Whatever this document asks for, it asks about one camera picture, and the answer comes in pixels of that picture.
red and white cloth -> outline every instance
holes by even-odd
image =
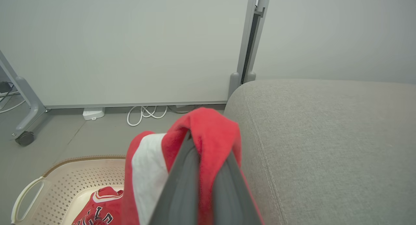
[[[241,137],[237,123],[213,109],[199,108],[177,120],[167,133],[146,131],[131,141],[125,166],[123,225],[149,223],[188,130],[201,157],[198,223],[212,224],[214,179],[231,151],[241,166]]]
[[[92,193],[72,225],[120,225],[122,197],[123,191],[116,192],[112,187],[105,187]]]

basket rim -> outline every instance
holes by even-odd
[[[121,159],[125,160],[125,155],[91,155],[91,156],[84,156],[84,157],[72,157],[62,160],[56,163],[54,166],[50,167],[45,173],[43,173],[43,177],[46,178],[53,170],[57,169],[58,167],[65,165],[67,163],[73,162],[80,162],[80,161],[88,161],[88,160],[111,160],[111,159]]]

sofa seam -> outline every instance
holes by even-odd
[[[268,160],[267,155],[266,155],[266,152],[264,150],[262,141],[259,138],[259,132],[258,132],[257,126],[255,125],[255,123],[253,121],[253,117],[251,115],[251,110],[248,107],[246,93],[245,93],[245,88],[242,90],[242,92],[243,92],[244,104],[245,104],[245,107],[246,107],[246,109],[248,111],[250,123],[254,127],[254,138],[256,139],[256,142],[260,146],[260,150],[262,152],[263,159],[266,160],[266,171],[265,172],[266,172],[266,175],[268,175],[268,178],[271,179],[271,181],[272,181],[272,188],[274,188],[274,190],[272,190],[272,192],[273,192],[272,195],[273,195],[273,198],[274,199],[276,199],[276,197],[277,197],[277,199],[278,199],[278,202],[277,203],[279,205],[279,208],[276,206],[276,202],[273,202],[273,204],[275,205],[276,209],[279,210],[278,211],[279,219],[281,219],[284,224],[287,224],[288,225],[288,221],[287,221],[285,209],[283,208],[282,200],[280,199],[280,195],[279,195],[279,192],[278,192],[276,183],[275,183],[275,179],[274,179],[274,177],[273,177],[273,175],[271,173],[270,167],[269,167],[269,160]]]

basket handle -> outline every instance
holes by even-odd
[[[25,214],[23,215],[23,217],[21,219],[18,218],[18,212],[19,212],[19,208],[20,205],[23,201],[23,199],[25,198],[27,192],[29,192],[33,186],[35,184],[37,184],[38,182],[42,182],[42,185],[40,186],[39,191],[37,191],[36,196],[33,198],[32,202],[30,203],[30,206],[27,208]],[[40,192],[43,189],[43,186],[45,185],[45,178],[43,176],[37,178],[36,180],[32,181],[30,184],[28,184],[25,189],[23,189],[23,191],[19,194],[18,198],[16,199],[15,205],[13,206],[13,210],[12,210],[12,224],[16,224],[17,222],[22,222],[25,217],[27,216],[27,213],[29,212],[30,208],[33,206],[34,202],[36,201],[37,197],[39,196]]]

gray floor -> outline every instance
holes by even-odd
[[[5,109],[22,101],[13,96]],[[225,105],[207,106],[223,112]],[[29,110],[26,103],[12,111],[0,114],[0,176],[3,192],[0,224],[10,224],[12,206],[22,189],[41,176],[55,163],[70,158],[89,155],[126,154],[130,141],[143,131],[164,133],[182,115],[169,112],[161,119],[144,119],[138,126],[126,123],[129,107],[106,108],[104,117],[85,121],[83,109],[56,109],[43,114],[30,131],[35,141],[21,147],[9,137],[15,126]],[[157,116],[164,107],[159,107]],[[131,122],[138,121],[140,109],[131,115]]]

